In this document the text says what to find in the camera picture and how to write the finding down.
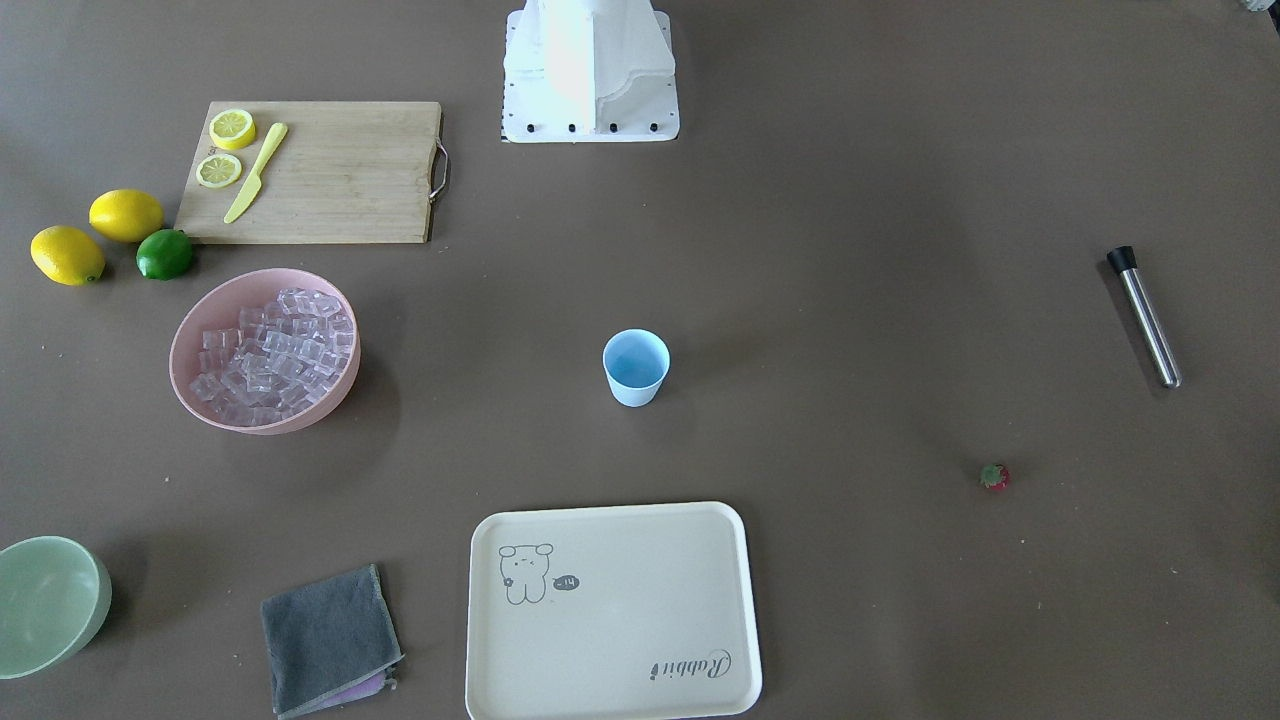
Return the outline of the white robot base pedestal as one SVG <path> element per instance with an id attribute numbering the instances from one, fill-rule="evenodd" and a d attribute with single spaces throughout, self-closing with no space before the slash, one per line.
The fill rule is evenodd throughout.
<path id="1" fill-rule="evenodd" d="M 671 22 L 649 1 L 526 1 L 507 15 L 503 69 L 506 142 L 678 137 Z"/>

